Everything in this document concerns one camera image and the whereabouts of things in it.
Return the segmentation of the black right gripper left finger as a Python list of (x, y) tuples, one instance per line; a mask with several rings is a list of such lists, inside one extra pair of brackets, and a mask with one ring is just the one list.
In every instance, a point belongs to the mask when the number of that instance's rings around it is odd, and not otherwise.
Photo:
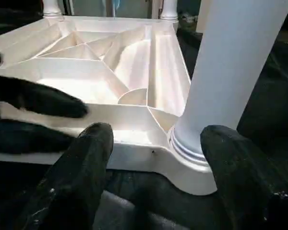
[(21, 230), (91, 230), (114, 147), (110, 124), (83, 130), (47, 171), (19, 216)]

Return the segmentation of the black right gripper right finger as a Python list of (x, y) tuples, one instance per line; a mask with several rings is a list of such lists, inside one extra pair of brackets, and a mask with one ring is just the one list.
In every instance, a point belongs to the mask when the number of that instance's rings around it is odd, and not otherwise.
[(235, 230), (288, 230), (288, 138), (262, 151), (226, 126), (207, 126), (203, 154)]

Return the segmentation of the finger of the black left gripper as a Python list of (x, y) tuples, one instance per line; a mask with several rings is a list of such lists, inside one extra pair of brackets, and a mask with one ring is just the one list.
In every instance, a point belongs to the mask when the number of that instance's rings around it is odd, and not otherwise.
[(0, 153), (53, 153), (66, 150), (74, 136), (48, 127), (13, 119), (0, 119)]
[(67, 118), (82, 118), (88, 108), (80, 99), (56, 88), (14, 77), (0, 76), (0, 102), (19, 110)]

